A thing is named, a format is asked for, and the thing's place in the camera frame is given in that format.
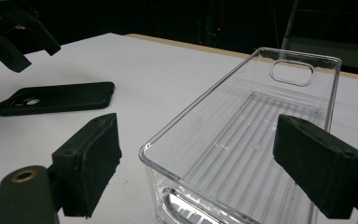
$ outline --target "black phone case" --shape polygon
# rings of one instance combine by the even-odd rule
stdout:
[[[113,82],[23,88],[0,103],[0,116],[102,109],[114,90]]]

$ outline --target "container handle cutout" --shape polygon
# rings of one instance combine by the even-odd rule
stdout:
[[[308,63],[278,60],[269,70],[275,81],[299,87],[308,86],[315,77],[315,68]]]
[[[182,196],[175,189],[166,188],[163,190],[164,206],[163,209],[170,214],[170,217],[178,223],[191,223],[189,220],[196,217],[198,222],[206,220],[211,224],[223,224],[218,218],[211,216],[203,211],[200,207],[196,206],[189,199]]]

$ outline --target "clear plastic container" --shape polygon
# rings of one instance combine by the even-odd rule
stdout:
[[[163,223],[314,223],[272,156],[280,114],[329,131],[341,61],[258,49],[140,150]]]

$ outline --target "plastic bin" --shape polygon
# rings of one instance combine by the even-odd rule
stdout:
[[[163,223],[315,223],[275,162],[280,114],[329,131],[341,61],[258,49],[140,150]]]

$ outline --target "white tabletop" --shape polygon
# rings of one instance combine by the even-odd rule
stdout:
[[[0,102],[24,87],[112,81],[116,90],[106,109],[0,117],[0,181],[28,165],[51,165],[51,153],[90,119],[117,113],[123,157],[91,219],[64,217],[61,223],[156,223],[142,144],[228,73],[240,58],[101,35],[26,56],[33,65],[16,74],[0,63]],[[358,79],[341,77],[331,133],[358,148]],[[352,221],[336,223],[355,223]],[[318,223],[334,223],[319,215]]]

